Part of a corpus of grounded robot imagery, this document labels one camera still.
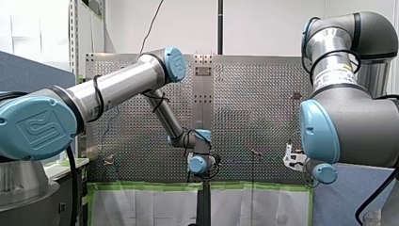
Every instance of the robotic arm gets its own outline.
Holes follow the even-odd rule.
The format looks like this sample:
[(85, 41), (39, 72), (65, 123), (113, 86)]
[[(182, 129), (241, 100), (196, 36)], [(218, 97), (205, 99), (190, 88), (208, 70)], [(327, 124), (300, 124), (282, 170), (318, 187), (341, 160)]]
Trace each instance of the robotic arm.
[[(379, 14), (362, 12), (313, 20), (307, 28), (303, 54), (312, 61), (313, 94), (300, 107), (306, 156), (330, 164), (395, 167), (399, 102), (374, 99), (384, 94), (388, 65), (397, 55), (393, 26)], [(358, 74), (349, 55), (361, 64)]]
[[(147, 97), (168, 132), (170, 143), (194, 150), (189, 158), (190, 171), (198, 176), (207, 175), (219, 161), (209, 154), (210, 132), (184, 131), (159, 90), (184, 77), (184, 56), (178, 49), (168, 47), (141, 55), (132, 66), (104, 76), (96, 75), (93, 80), (69, 89), (51, 87), (24, 96), (0, 94), (0, 218), (7, 217), (6, 225), (28, 221), (36, 225), (57, 225), (59, 203), (49, 201), (58, 185), (48, 181), (37, 160), (63, 152), (76, 135), (85, 131), (88, 122), (98, 120), (104, 112), (140, 93)], [(77, 187), (76, 175), (74, 178), (72, 184)], [(74, 189), (72, 196), (74, 208), (77, 204)], [(43, 203), (47, 209), (56, 210), (54, 218), (34, 215), (19, 218), (24, 211), (37, 213), (40, 209), (37, 206)], [(75, 214), (72, 213), (71, 225)]]
[(202, 136), (188, 132), (186, 135), (159, 90), (184, 77), (184, 56), (178, 49), (168, 47), (141, 55), (132, 66), (95, 76), (69, 89), (51, 87), (7, 99), (0, 103), (0, 155), (12, 160), (41, 160), (57, 155), (85, 130), (86, 123), (98, 120), (104, 112), (137, 94), (146, 93), (171, 143), (194, 149), (198, 156), (190, 161), (190, 169), (203, 173), (215, 163), (209, 156), (208, 132), (196, 133)]

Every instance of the perforated metal panel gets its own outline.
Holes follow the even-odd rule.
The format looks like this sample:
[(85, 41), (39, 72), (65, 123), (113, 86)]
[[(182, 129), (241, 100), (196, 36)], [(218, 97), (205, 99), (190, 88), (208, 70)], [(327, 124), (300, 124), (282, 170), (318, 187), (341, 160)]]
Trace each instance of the perforated metal panel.
[[(282, 163), (290, 137), (294, 148), (300, 148), (300, 101), (292, 100), (293, 92), (302, 94), (302, 100), (308, 94), (308, 76), (302, 71), (300, 58), (213, 56), (212, 64), (206, 65), (212, 69), (212, 83), (208, 77), (197, 79), (200, 75), (194, 71), (200, 64), (195, 56), (185, 57), (186, 79), (167, 85), (163, 91), (182, 126), (192, 128), (198, 121), (211, 124), (214, 152), (223, 163), (216, 179), (302, 183), (301, 174)], [(135, 59), (136, 55), (88, 55), (87, 75), (111, 73)], [(212, 105), (211, 110), (204, 110), (205, 105)], [(91, 163), (89, 179), (184, 182), (183, 150), (168, 146), (167, 134), (145, 99), (137, 96), (121, 105), (119, 111), (111, 110), (88, 128), (88, 149), (100, 150), (98, 159)], [(103, 136), (110, 119), (111, 126)], [(252, 161), (251, 151), (263, 153), (263, 159), (255, 157)], [(112, 155), (114, 164), (105, 165), (104, 160)]]
[[(214, 68), (212, 141), (225, 163), (217, 179), (300, 183), (282, 164), (290, 137), (300, 148), (300, 101), (292, 96), (307, 96), (309, 77), (299, 58), (215, 56)], [(263, 159), (253, 161), (252, 151)]]
[[(136, 60), (136, 55), (100, 54), (87, 57), (87, 75), (90, 77), (111, 73)], [(168, 84), (162, 88), (184, 127), (191, 127), (192, 121), (192, 72), (188, 63), (187, 75), (182, 83)], [(91, 163), (89, 180), (184, 181), (187, 168), (184, 150), (170, 147), (167, 137), (160, 121), (152, 114), (152, 109), (142, 96), (136, 96), (112, 109), (93, 123), (92, 129), (88, 128), (88, 148), (99, 152), (98, 158)], [(113, 164), (107, 164), (105, 160), (113, 161)]]

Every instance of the blue joint cover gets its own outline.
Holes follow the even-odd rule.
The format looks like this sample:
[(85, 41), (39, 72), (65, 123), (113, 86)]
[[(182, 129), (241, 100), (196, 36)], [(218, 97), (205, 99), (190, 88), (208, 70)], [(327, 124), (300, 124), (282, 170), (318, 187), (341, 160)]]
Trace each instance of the blue joint cover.
[(63, 152), (74, 140), (77, 122), (62, 102), (26, 96), (0, 106), (0, 155), (42, 160)]
[(177, 83), (185, 78), (185, 64), (184, 56), (178, 48), (167, 47), (165, 49), (165, 66), (172, 82)]
[(302, 147), (310, 159), (328, 163), (340, 160), (340, 141), (331, 117), (315, 100), (300, 105)]
[(207, 170), (206, 161), (201, 156), (192, 157), (188, 167), (194, 174), (201, 174)]
[(337, 180), (337, 170), (328, 163), (322, 163), (313, 168), (313, 177), (322, 184), (329, 185)]
[(195, 134), (196, 137), (200, 138), (200, 139), (204, 139), (206, 138), (207, 141), (211, 142), (211, 131), (209, 130), (203, 130), (203, 129), (196, 129), (196, 132), (201, 134), (203, 137), (201, 137), (200, 135), (198, 135), (197, 133)]

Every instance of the white wall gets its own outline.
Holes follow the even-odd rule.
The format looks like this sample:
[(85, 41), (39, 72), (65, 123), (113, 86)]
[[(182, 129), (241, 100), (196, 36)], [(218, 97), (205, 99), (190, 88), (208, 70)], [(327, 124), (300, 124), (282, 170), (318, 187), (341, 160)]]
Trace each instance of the white wall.
[[(159, 0), (105, 1), (105, 51), (138, 53)], [(321, 0), (225, 0), (224, 54), (299, 56), (301, 31), (323, 16)], [(174, 45), (186, 54), (217, 52), (217, 1), (167, 0), (145, 50)]]
[(320, 0), (225, 0), (224, 54), (300, 56), (301, 34)]
[[(159, 0), (105, 1), (105, 51), (138, 53)], [(179, 47), (186, 54), (216, 50), (216, 0), (166, 0), (144, 51)]]

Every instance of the metal frame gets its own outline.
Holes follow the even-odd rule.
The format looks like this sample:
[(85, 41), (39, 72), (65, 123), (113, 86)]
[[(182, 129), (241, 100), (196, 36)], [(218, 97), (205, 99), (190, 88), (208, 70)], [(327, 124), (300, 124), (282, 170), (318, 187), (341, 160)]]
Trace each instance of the metal frame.
[(79, 75), (79, 42), (78, 42), (78, 3), (81, 0), (70, 0), (70, 62), (72, 73)]
[[(95, 75), (96, 67), (104, 69), (104, 67), (107, 67), (106, 65), (129, 65), (135, 61), (136, 57), (137, 55), (87, 54), (87, 77), (90, 79)], [(270, 183), (302, 184), (300, 172), (286, 169), (282, 163), (285, 143), (289, 136), (293, 134), (291, 127), (298, 127), (297, 119), (295, 119), (293, 124), (287, 122), (293, 117), (290, 96), (295, 89), (300, 89), (300, 92), (306, 97), (310, 90), (308, 76), (302, 72), (300, 58), (210, 55), (189, 55), (184, 57), (188, 62), (188, 69), (192, 74), (189, 76), (188, 86), (186, 84), (183, 87), (184, 90), (181, 91), (182, 87), (179, 87), (181, 84), (169, 84), (163, 90), (166, 91), (166, 95), (169, 98), (176, 98), (175, 95), (182, 95), (183, 92), (186, 95), (184, 96), (184, 101), (181, 99), (171, 101), (172, 109), (178, 118), (182, 114), (184, 115), (187, 109), (190, 109), (190, 113), (188, 114), (191, 117), (189, 118), (189, 124), (187, 124), (187, 116), (184, 116), (185, 122), (183, 121), (183, 126), (187, 128), (209, 129), (212, 131), (213, 147), (221, 155), (223, 164), (220, 176), (215, 179), (219, 181), (250, 181), (253, 179), (255, 181)], [(256, 84), (252, 83), (253, 79), (258, 79), (256, 80), (258, 82)], [(229, 83), (230, 85), (234, 85), (232, 81), (237, 81), (240, 84), (229, 87), (223, 81), (227, 81), (226, 84)], [(274, 88), (273, 86), (278, 83), (281, 84), (281, 87)], [(138, 105), (137, 107), (148, 106), (144, 99), (144, 103), (137, 101), (135, 101), (135, 105)], [(294, 111), (297, 111), (298, 104), (299, 102), (295, 103)], [(135, 107), (129, 103), (122, 105), (122, 108), (124, 107), (135, 110)], [(126, 113), (134, 117), (132, 113), (127, 112), (124, 111), (123, 114)], [(156, 134), (157, 136), (161, 135), (161, 137), (157, 138), (157, 142), (160, 142), (162, 148), (154, 146), (154, 149), (156, 149), (154, 155), (159, 155), (158, 152), (169, 152), (168, 150), (180, 153), (181, 150), (171, 148), (165, 144), (166, 142), (164, 143), (163, 140), (165, 138), (163, 136), (166, 136), (166, 133), (163, 131), (162, 126), (151, 115), (150, 108), (146, 112), (147, 115), (143, 116), (146, 119), (143, 118), (142, 126), (147, 126), (146, 123), (151, 122), (153, 123), (152, 126), (155, 126), (155, 124), (158, 126), (159, 124), (160, 129), (156, 130)], [(116, 113), (115, 111), (111, 111), (109, 114), (115, 115)], [(248, 116), (249, 118), (236, 121), (240, 117)], [(95, 153), (100, 148), (100, 145), (95, 141), (96, 138), (99, 139), (99, 134), (95, 129), (99, 124), (96, 124), (89, 125), (87, 129), (87, 150), (89, 153)], [(120, 136), (127, 138), (130, 135), (120, 134)], [(246, 143), (244, 147), (236, 143), (240, 139)], [(297, 144), (295, 148), (300, 147), (299, 135), (295, 134), (294, 140), (295, 144)], [(252, 151), (263, 153), (263, 160), (257, 160), (256, 163), (252, 163)], [(182, 159), (175, 166), (176, 169), (182, 170), (182, 173), (179, 172), (177, 175), (170, 175), (172, 172), (165, 170), (165, 164), (161, 163), (159, 169), (151, 170), (158, 170), (159, 175), (165, 177), (164, 179), (151, 179), (154, 177), (150, 175), (148, 177), (130, 179), (146, 180), (150, 178), (148, 179), (149, 181), (156, 182), (184, 182), (186, 163), (181, 155), (176, 155), (176, 157)], [(235, 158), (237, 162), (231, 162), (230, 158)], [(131, 161), (140, 162), (139, 159), (131, 159)], [(162, 162), (161, 159), (153, 159), (153, 161)], [(253, 168), (256, 175), (251, 175)], [(126, 179), (118, 178), (116, 175), (108, 179), (113, 180), (111, 178)]]

